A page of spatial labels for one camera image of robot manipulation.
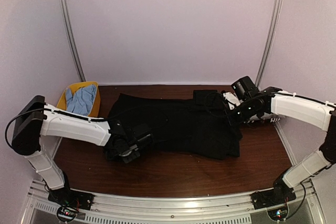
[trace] black cloth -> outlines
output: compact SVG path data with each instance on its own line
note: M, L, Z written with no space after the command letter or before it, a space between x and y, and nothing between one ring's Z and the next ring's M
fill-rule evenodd
M154 148L180 151L224 159L239 156L239 129L230 127L225 118L224 104L216 90L194 91L189 100L146 99L120 94L109 117L116 116L123 126L145 123L152 129Z

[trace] blue towel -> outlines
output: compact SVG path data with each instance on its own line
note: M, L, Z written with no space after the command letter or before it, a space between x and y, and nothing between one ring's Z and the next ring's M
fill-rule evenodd
M89 85L80 88L73 95L70 89L66 90L67 111L80 115L89 115L95 101L97 87Z

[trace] wooden table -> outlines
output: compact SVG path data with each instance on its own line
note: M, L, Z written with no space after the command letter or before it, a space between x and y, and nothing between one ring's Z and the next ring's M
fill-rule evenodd
M195 89L225 86L103 86L100 116L107 116L120 93L163 99L190 99ZM192 197L260 190L291 166L272 124L242 127L240 157L213 160L190 153L149 152L128 163L108 162L102 147L63 139L55 157L74 189L127 196Z

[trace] white wall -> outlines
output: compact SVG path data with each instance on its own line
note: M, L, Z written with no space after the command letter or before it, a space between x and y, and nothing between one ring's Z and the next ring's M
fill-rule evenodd
M322 101L336 102L335 0L283 0L265 76L261 83ZM282 129L298 161L319 147L325 134L286 119ZM336 219L336 167L314 178L327 223Z
M67 0L84 73L100 84L256 78L274 0Z
M6 145L4 128L33 96L55 104L78 77L59 0L0 3L0 223L17 223L34 173Z

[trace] yellow bin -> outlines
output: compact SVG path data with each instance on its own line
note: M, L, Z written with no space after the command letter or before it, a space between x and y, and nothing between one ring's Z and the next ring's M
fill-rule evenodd
M100 93L98 89L98 83L96 83L95 81L79 82L79 83L75 83L75 84L68 86L67 89L70 89L71 93L74 94L80 88L83 88L83 87L86 87L92 84L97 87L97 93L96 93L96 97L94 98L93 106L89 113L89 116L96 118L98 116L99 107L100 107ZM61 98L59 99L57 103L57 108L61 110L67 110L67 100L65 98L65 92L67 89L65 89L65 91L63 92Z

